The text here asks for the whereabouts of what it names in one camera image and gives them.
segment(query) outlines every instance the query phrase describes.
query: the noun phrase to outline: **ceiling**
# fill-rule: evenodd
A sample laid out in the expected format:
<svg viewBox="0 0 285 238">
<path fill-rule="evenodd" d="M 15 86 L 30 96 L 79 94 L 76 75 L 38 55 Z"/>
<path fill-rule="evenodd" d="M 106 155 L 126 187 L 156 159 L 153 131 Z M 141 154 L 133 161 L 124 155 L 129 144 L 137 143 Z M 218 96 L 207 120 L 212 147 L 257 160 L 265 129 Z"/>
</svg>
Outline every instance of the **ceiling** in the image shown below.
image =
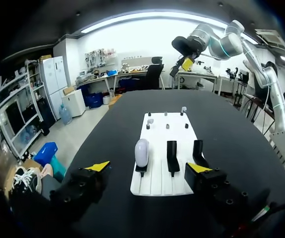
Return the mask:
<svg viewBox="0 0 285 238">
<path fill-rule="evenodd" d="M 258 39 L 254 29 L 280 30 L 273 15 L 252 0 L 39 0 L 9 41 L 5 56 L 15 52 L 55 44 L 65 34 L 80 34 L 86 26 L 113 15 L 148 9 L 174 9 L 209 16 L 225 23 L 236 19 L 245 32 Z"/>
</svg>

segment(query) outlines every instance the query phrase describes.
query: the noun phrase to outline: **white tray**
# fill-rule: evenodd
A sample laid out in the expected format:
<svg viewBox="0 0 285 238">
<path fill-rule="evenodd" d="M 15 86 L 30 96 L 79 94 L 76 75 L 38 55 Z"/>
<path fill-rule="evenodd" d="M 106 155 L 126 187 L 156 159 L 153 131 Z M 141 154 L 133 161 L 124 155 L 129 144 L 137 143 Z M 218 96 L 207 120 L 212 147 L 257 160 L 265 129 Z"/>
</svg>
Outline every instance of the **white tray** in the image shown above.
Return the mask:
<svg viewBox="0 0 285 238">
<path fill-rule="evenodd" d="M 150 129 L 146 128 L 147 120 L 153 119 Z M 185 164 L 195 163 L 192 158 L 193 144 L 197 137 L 193 127 L 184 113 L 151 113 L 144 115 L 140 139 L 149 141 L 149 163 L 147 171 L 141 177 L 133 168 L 130 191 L 137 196 L 177 196 L 192 194 L 193 191 L 184 179 Z M 167 163 L 167 141 L 177 141 L 176 157 L 180 171 L 171 173 Z"/>
</svg>

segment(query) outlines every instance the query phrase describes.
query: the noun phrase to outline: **cardboard box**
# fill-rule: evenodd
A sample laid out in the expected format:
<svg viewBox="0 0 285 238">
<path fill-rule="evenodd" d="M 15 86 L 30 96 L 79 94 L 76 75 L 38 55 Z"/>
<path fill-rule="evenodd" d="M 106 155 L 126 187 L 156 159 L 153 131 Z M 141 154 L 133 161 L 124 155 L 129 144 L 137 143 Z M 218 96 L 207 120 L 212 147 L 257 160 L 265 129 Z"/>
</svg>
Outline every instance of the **cardboard box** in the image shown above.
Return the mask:
<svg viewBox="0 0 285 238">
<path fill-rule="evenodd" d="M 114 106 L 114 104 L 118 101 L 118 99 L 119 99 L 121 96 L 122 96 L 122 95 L 119 94 L 119 95 L 117 95 L 117 96 L 115 96 L 115 97 L 113 97 L 113 98 L 111 99 L 111 102 L 109 103 L 109 106 L 108 106 L 109 109 Z"/>
<path fill-rule="evenodd" d="M 28 168 L 38 168 L 40 171 L 42 171 L 43 167 L 35 162 L 34 160 L 30 160 L 30 159 L 27 159 L 22 167 L 24 167 L 25 169 L 28 169 Z M 12 179 L 13 179 L 13 176 L 15 175 L 15 171 L 16 171 L 16 166 L 13 166 L 10 168 L 7 176 L 6 176 L 6 181 L 4 182 L 4 194 L 6 196 L 7 199 L 9 199 L 8 197 L 8 194 L 9 194 L 9 191 L 12 189 Z"/>
<path fill-rule="evenodd" d="M 66 96 L 67 94 L 73 92 L 75 89 L 73 86 L 63 89 L 63 94 Z"/>
<path fill-rule="evenodd" d="M 42 62 L 43 60 L 46 60 L 46 59 L 49 59 L 49 58 L 52 58 L 52 56 L 51 55 L 45 55 L 45 56 L 41 56 L 39 58 L 39 60 L 40 60 L 40 62 Z"/>
</svg>

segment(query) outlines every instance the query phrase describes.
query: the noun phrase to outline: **robotic arm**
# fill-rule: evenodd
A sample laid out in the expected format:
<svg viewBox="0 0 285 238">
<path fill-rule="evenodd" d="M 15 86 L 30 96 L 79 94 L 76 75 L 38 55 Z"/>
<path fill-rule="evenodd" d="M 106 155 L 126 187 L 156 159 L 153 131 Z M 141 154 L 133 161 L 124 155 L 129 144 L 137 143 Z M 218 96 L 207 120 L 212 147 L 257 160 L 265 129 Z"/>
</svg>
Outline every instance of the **robotic arm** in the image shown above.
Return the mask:
<svg viewBox="0 0 285 238">
<path fill-rule="evenodd" d="M 213 29 L 206 24 L 199 24 L 187 39 L 181 36 L 176 37 L 172 41 L 172 46 L 183 57 L 177 61 L 170 75 L 174 77 L 180 66 L 187 70 L 207 47 L 211 56 L 217 60 L 228 60 L 244 53 L 260 87 L 269 89 L 268 96 L 273 104 L 276 119 L 275 133 L 270 137 L 285 159 L 285 99 L 278 77 L 272 67 L 262 68 L 250 45 L 245 40 L 241 40 L 240 34 L 243 31 L 243 25 L 234 20 L 227 26 L 222 38 L 217 36 Z"/>
</svg>

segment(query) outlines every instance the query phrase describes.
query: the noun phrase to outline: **sneaker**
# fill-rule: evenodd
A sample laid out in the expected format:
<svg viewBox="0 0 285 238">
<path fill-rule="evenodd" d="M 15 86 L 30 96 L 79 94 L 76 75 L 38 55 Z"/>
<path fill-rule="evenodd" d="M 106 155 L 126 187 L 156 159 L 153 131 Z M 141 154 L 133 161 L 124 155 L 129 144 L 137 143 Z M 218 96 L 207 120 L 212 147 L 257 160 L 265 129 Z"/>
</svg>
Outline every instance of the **sneaker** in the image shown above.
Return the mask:
<svg viewBox="0 0 285 238">
<path fill-rule="evenodd" d="M 18 167 L 13 177 L 12 189 L 17 192 L 42 192 L 41 171 L 38 168 L 25 170 Z"/>
</svg>

